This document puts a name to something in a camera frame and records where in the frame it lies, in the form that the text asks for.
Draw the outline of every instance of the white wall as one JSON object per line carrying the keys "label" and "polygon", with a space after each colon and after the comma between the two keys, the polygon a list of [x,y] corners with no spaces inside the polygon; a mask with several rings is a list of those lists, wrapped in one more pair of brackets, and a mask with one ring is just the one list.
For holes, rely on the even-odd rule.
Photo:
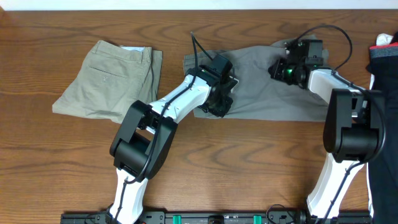
{"label": "white wall", "polygon": [[4,10],[398,9],[398,0],[0,0]]}

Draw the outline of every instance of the wooden table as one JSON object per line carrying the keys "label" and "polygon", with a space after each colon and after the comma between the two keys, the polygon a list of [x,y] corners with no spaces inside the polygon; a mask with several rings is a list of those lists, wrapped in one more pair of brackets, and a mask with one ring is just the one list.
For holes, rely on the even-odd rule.
{"label": "wooden table", "polygon": [[[59,223],[66,211],[96,211],[114,200],[109,145],[119,125],[52,113],[98,40],[152,46],[164,61],[160,96],[183,80],[190,31],[205,49],[240,49],[296,37],[318,24],[347,30],[354,43],[340,73],[368,86],[368,47],[394,33],[398,11],[5,12],[0,21],[0,223]],[[316,31],[331,65],[347,56],[338,32]],[[179,125],[169,156],[149,182],[144,205],[169,211],[303,208],[321,172],[323,123],[198,119]],[[364,169],[342,209],[366,209]]]}

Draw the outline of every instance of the dark blue fabric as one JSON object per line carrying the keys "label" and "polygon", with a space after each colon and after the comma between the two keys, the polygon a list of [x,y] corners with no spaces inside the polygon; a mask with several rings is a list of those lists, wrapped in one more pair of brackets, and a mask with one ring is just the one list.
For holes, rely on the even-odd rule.
{"label": "dark blue fabric", "polygon": [[372,58],[373,89],[386,98],[386,144],[369,163],[374,223],[398,223],[398,56]]}

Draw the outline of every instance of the red fabric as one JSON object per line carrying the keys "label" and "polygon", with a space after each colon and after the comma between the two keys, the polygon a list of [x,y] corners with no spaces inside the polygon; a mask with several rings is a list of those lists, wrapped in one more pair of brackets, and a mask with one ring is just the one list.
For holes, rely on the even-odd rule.
{"label": "red fabric", "polygon": [[395,43],[389,44],[389,45],[383,45],[383,46],[372,46],[372,47],[370,47],[370,49],[371,50],[372,49],[385,49],[385,48],[388,48],[388,47],[398,47],[398,42],[395,42]]}

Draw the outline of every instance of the gray cloth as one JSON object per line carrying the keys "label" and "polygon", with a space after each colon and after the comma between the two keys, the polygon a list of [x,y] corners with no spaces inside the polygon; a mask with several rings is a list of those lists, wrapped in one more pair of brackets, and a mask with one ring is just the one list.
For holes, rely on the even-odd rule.
{"label": "gray cloth", "polygon": [[[231,74],[239,80],[230,94],[234,100],[224,118],[263,119],[271,121],[324,121],[328,105],[319,96],[296,85],[288,85],[271,79],[268,68],[279,57],[286,57],[284,42],[271,46],[255,46],[239,50],[209,50],[211,56],[221,54],[228,58],[233,69]],[[328,58],[328,51],[322,52]],[[198,54],[199,65],[209,65],[210,59],[203,52]],[[184,71],[195,66],[194,55],[186,55]],[[193,110],[197,118],[217,117],[199,108]]]}
{"label": "gray cloth", "polygon": [[98,41],[76,79],[52,105],[53,113],[122,123],[133,102],[157,100],[162,52],[126,50]]}

